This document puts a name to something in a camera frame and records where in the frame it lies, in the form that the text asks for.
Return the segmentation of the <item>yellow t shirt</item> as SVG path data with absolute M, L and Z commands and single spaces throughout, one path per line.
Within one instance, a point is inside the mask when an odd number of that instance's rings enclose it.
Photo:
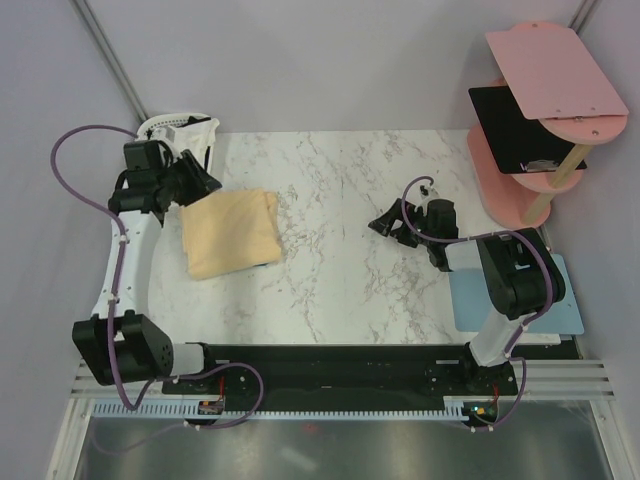
M 282 258 L 278 197 L 262 188 L 212 193 L 181 209 L 188 273 L 206 280 Z

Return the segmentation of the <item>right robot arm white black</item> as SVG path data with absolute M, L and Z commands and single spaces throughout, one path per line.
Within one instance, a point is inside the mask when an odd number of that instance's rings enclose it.
M 506 363 L 528 325 L 565 297 L 564 278 L 533 228 L 463 239 L 452 201 L 436 199 L 422 207 L 400 198 L 368 227 L 402 245 L 425 246 L 432 266 L 442 272 L 480 273 L 490 307 L 457 371 L 469 393 L 489 387 L 492 367 Z

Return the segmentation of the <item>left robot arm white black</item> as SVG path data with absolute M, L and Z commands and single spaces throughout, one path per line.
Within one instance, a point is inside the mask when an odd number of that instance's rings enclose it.
M 107 204 L 112 242 L 102 291 L 72 340 L 95 380 L 147 381 L 170 375 L 174 348 L 149 317 L 154 251 L 172 204 L 189 206 L 221 189 L 188 149 L 168 141 L 136 140 L 124 146 L 125 170 Z

